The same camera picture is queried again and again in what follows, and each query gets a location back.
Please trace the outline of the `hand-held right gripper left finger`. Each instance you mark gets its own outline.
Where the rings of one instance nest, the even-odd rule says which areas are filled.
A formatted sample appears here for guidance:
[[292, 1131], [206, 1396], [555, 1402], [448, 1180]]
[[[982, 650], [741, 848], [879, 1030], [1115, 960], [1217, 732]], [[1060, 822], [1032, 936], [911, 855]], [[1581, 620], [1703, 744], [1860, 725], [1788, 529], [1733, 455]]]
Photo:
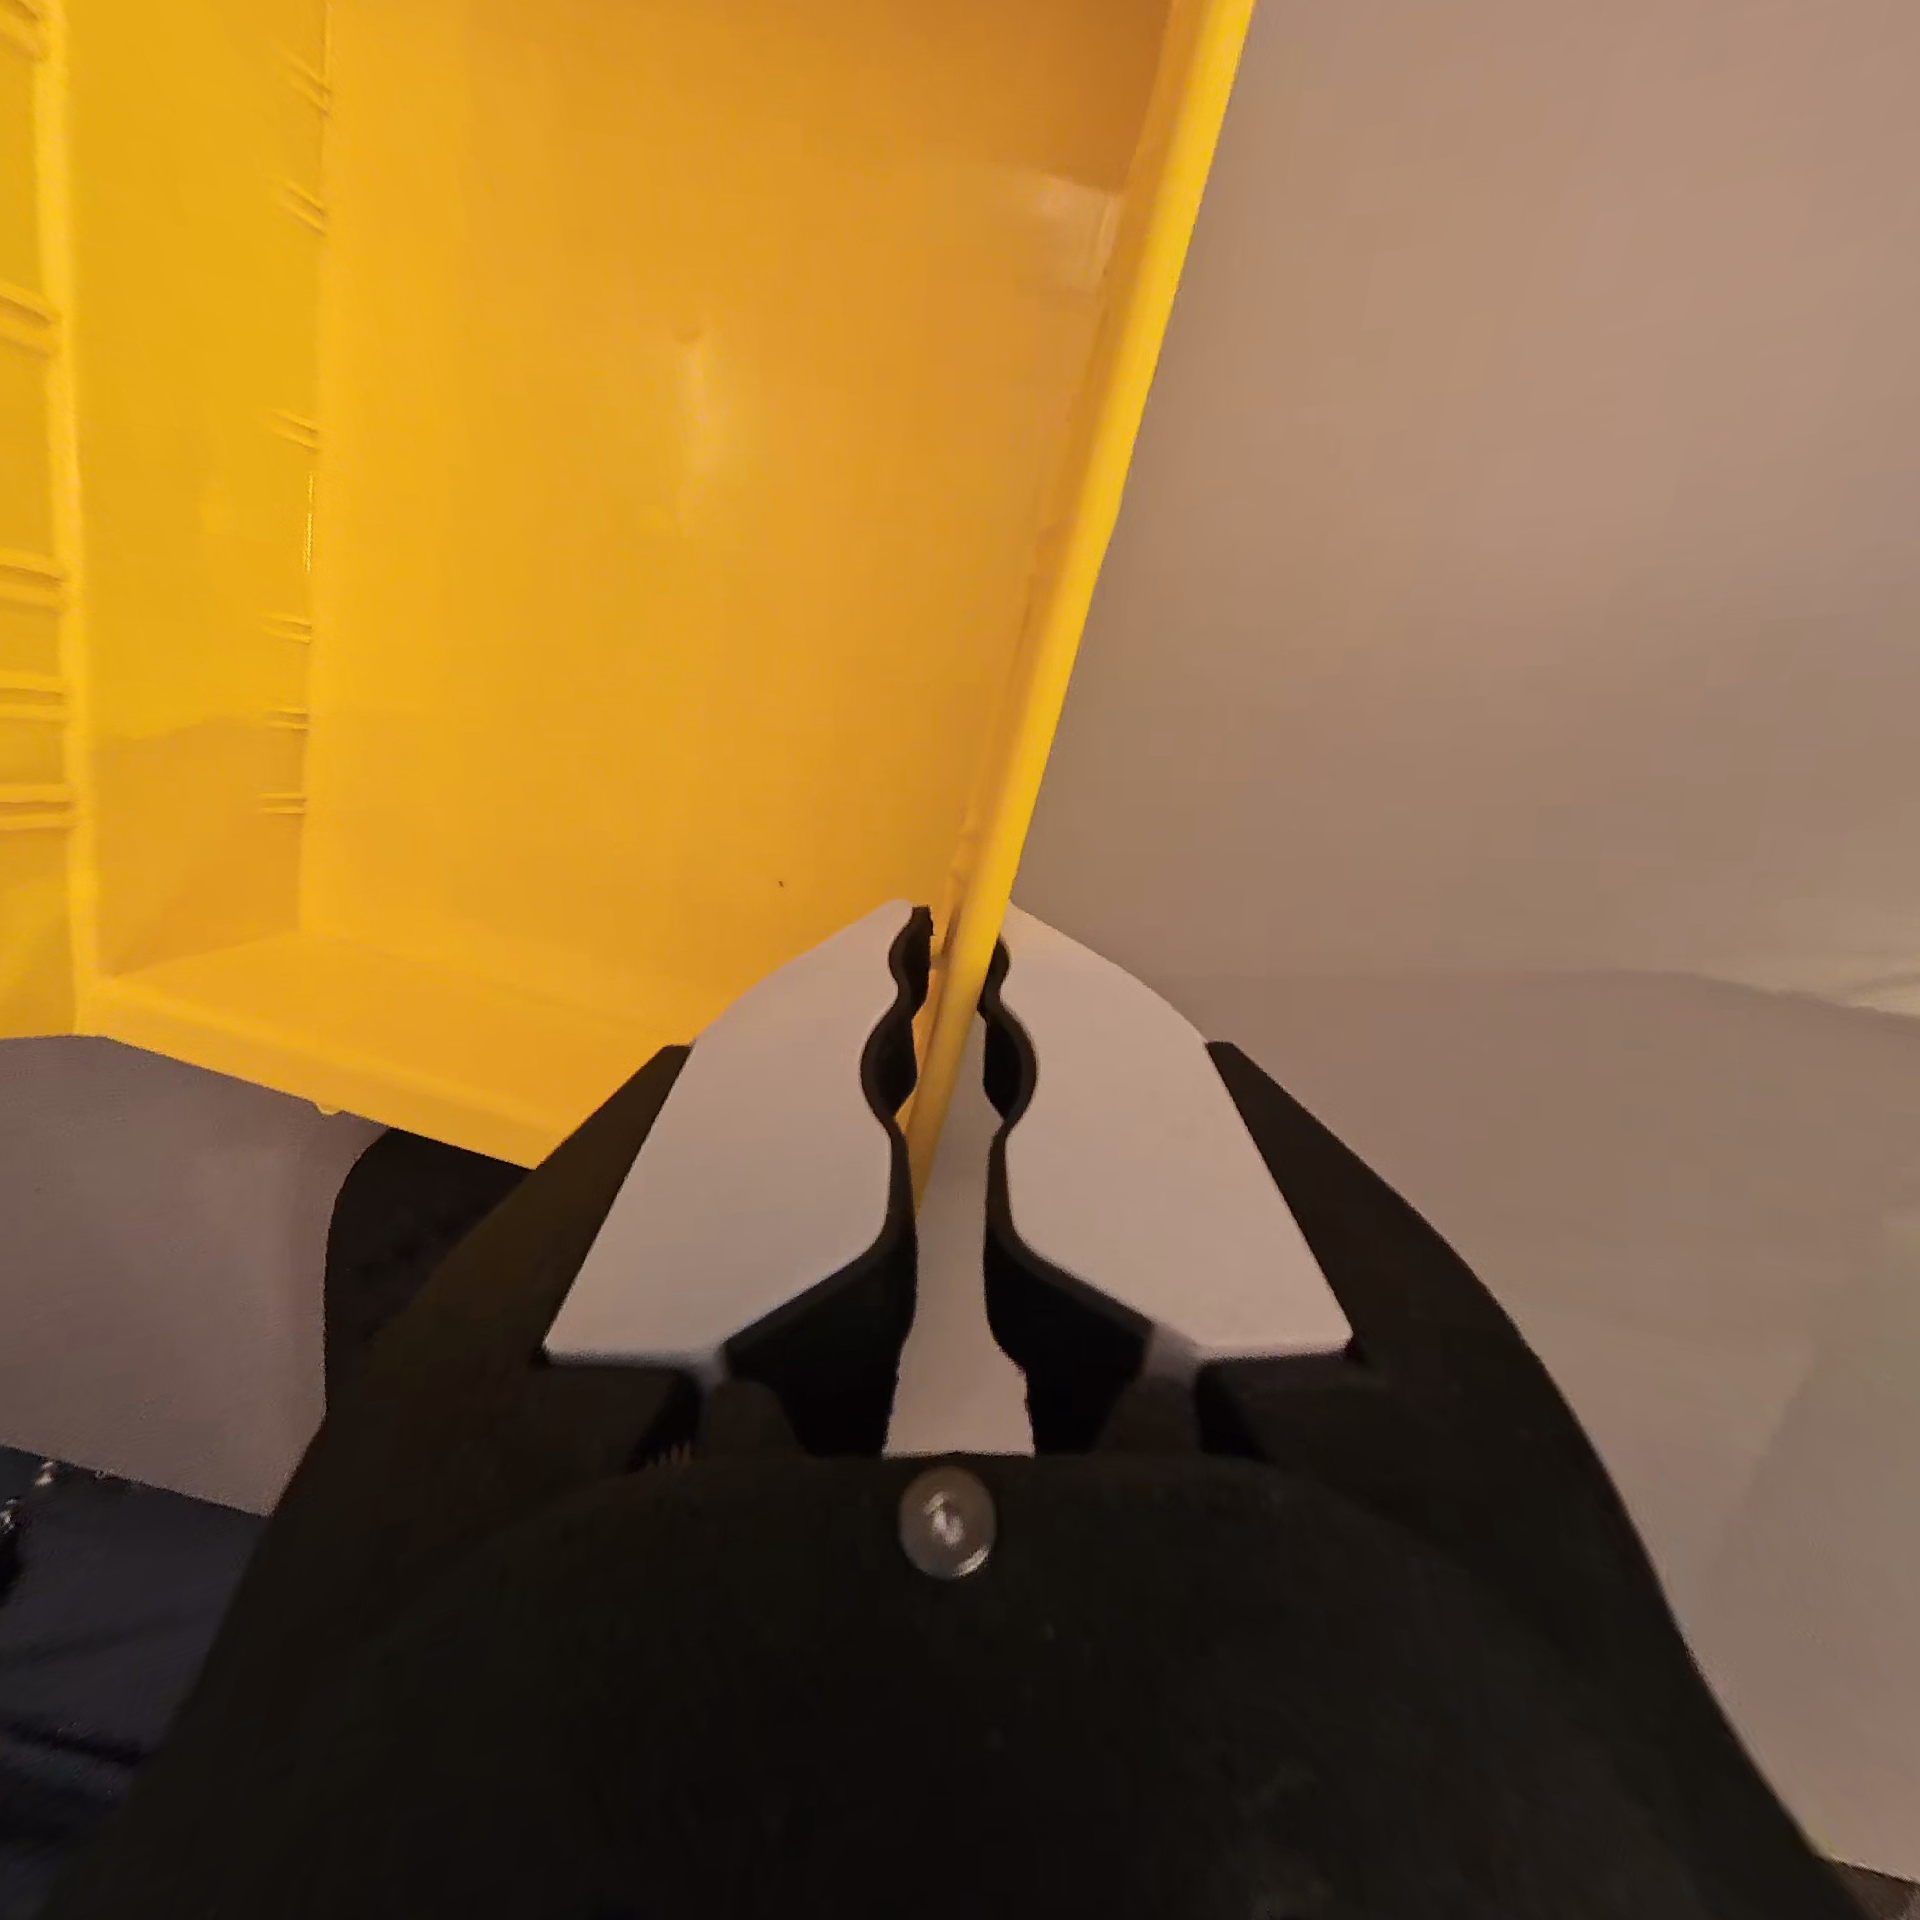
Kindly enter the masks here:
[[769, 972], [540, 1168], [563, 1218], [545, 1368], [649, 1378], [673, 1424], [769, 1396], [801, 1452], [884, 1452], [922, 1242], [903, 1104], [922, 1083], [929, 904], [885, 899]]

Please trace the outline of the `dark cloth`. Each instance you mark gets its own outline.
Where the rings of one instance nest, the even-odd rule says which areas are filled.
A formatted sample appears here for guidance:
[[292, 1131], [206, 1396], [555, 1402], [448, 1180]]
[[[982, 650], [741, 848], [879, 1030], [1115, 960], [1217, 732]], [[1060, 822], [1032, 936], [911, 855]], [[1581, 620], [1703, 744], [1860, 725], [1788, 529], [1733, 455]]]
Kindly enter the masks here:
[[237, 1511], [7, 1451], [7, 1915], [359, 1915], [330, 1731], [368, 1650], [315, 1461]]

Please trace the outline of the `yellow plastic bin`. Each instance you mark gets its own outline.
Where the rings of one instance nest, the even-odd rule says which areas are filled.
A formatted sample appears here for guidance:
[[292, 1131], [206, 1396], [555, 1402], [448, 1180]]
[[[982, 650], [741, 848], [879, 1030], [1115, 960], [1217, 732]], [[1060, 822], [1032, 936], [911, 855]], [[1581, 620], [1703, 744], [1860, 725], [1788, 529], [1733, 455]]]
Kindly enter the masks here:
[[929, 904], [925, 1180], [1252, 7], [7, 7], [7, 1038], [540, 1165]]

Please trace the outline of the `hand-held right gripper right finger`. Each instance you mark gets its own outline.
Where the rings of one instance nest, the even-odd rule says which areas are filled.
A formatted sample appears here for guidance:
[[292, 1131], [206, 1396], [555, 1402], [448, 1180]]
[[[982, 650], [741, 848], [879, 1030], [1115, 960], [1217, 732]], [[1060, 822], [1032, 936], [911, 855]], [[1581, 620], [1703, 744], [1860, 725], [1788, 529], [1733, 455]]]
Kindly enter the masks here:
[[1354, 1327], [1203, 1030], [1026, 909], [978, 1015], [982, 1302], [1032, 1452], [1094, 1452], [1131, 1408], [1228, 1452], [1234, 1386], [1348, 1392]]

